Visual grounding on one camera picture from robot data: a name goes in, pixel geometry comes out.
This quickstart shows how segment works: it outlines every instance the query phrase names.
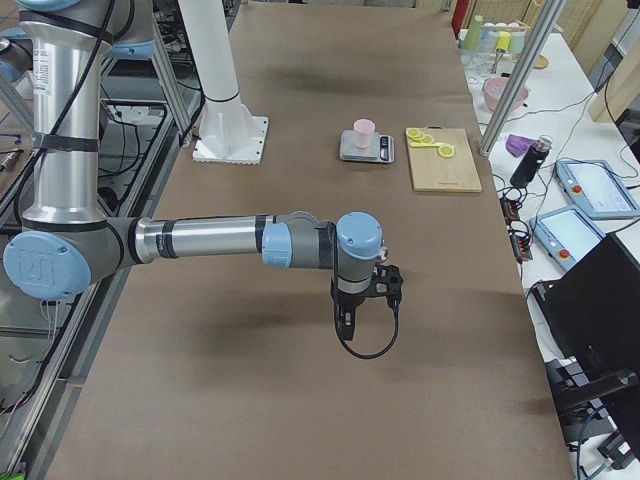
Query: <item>white table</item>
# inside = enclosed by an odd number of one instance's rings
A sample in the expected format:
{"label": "white table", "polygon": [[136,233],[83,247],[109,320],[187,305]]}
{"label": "white table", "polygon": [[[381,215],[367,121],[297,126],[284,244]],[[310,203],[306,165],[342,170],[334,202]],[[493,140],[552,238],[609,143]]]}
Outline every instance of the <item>white table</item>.
{"label": "white table", "polygon": [[[561,109],[580,102],[593,92],[593,87],[560,34],[551,34],[542,53],[550,60],[549,67],[544,70],[534,70],[531,73],[526,83],[526,86],[531,90],[527,100],[527,107],[518,108],[509,118],[519,117],[527,112],[538,110]],[[498,72],[508,71],[512,69],[512,66],[513,64],[509,66],[508,63],[503,63]],[[467,79],[469,80],[469,90],[473,95],[478,123],[481,129],[484,130],[484,124],[487,124],[491,118],[491,112],[484,103],[482,93],[484,79],[474,72],[467,72]],[[520,158],[514,158],[507,152],[505,142],[509,134],[515,134],[529,138],[550,135],[554,140],[553,148],[545,163],[548,168],[543,168],[540,171],[542,180],[536,176],[534,181],[529,184],[529,192],[544,193],[542,181],[547,182],[549,180],[553,171],[550,166],[558,159],[559,155],[560,158],[570,157],[579,160],[605,159],[616,173],[625,176],[634,175],[633,170],[620,159],[620,151],[625,147],[626,143],[616,126],[613,123],[595,123],[591,120],[587,110],[594,98],[595,95],[592,95],[587,101],[567,108],[562,112],[529,114],[521,119],[508,122],[489,156],[494,174],[503,178],[508,186],[509,178],[518,165]],[[584,116],[582,116],[582,119],[571,134],[571,130],[583,111]],[[638,163],[628,148],[624,149],[621,155],[634,165],[637,170],[640,170]],[[640,184],[640,176],[635,179],[623,180],[623,183],[627,186]],[[503,188],[500,179],[496,179],[496,188]],[[634,198],[640,201],[640,188],[631,192]],[[541,197],[528,197],[519,213],[523,220],[528,221],[536,215],[538,209],[538,213],[542,214],[571,204],[572,202],[562,192],[562,189],[554,179],[549,185],[549,192],[542,206]],[[606,220],[596,223],[604,232],[610,232],[627,225],[630,221]],[[640,224],[621,232],[619,237],[636,258],[640,258]],[[563,270],[536,242],[532,245],[531,251],[533,261],[523,264],[522,286],[525,290],[538,280],[555,280],[562,277]],[[562,354],[556,346],[547,323],[533,298],[529,299],[529,311],[545,362],[554,358],[561,359]],[[606,435],[593,437],[582,447],[581,464],[589,473],[594,472],[603,461],[596,447],[605,438]],[[571,461],[575,464],[574,454],[571,454]],[[640,462],[636,460],[622,471],[607,469],[598,478],[602,480],[637,480],[640,478]]]}

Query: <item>robotic arm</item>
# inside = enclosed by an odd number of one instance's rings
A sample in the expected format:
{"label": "robotic arm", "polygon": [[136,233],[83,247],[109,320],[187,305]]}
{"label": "robotic arm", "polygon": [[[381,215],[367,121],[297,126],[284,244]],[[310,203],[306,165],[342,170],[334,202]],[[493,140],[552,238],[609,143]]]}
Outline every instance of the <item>robotic arm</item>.
{"label": "robotic arm", "polygon": [[[397,315],[402,277],[384,266],[375,218],[353,212],[336,225],[308,213],[152,221],[106,217],[97,203],[99,56],[153,49],[150,0],[18,0],[33,42],[34,203],[24,231],[4,252],[9,278],[36,298],[57,301],[122,268],[157,258],[260,253],[277,268],[333,270],[340,342],[353,338],[356,308],[383,296]],[[375,358],[376,355],[360,355]]]}

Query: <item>plastic container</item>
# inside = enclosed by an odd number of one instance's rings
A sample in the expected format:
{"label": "plastic container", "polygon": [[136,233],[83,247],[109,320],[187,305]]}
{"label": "plastic container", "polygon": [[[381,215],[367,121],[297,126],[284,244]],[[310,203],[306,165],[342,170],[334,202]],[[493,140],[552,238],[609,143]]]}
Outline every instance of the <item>plastic container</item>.
{"label": "plastic container", "polygon": [[[495,77],[489,78],[484,82],[484,85],[482,86],[484,103],[486,103],[487,108],[492,112],[498,106],[498,102],[500,101],[500,97],[502,97],[502,92],[504,92],[504,87],[507,85],[508,81],[508,78]],[[511,111],[521,107],[524,102],[527,101],[527,98],[529,98],[529,89],[527,87],[522,87],[520,89],[520,95],[518,95],[517,100],[511,106]]]}

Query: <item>black monitor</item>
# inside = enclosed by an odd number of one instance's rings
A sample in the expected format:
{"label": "black monitor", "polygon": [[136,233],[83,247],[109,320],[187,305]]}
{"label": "black monitor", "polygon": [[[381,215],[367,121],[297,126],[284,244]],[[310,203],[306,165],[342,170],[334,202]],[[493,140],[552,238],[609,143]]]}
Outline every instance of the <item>black monitor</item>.
{"label": "black monitor", "polygon": [[[622,369],[640,375],[640,264],[607,235],[545,295],[551,331],[590,381]],[[640,386],[601,398],[640,458]]]}

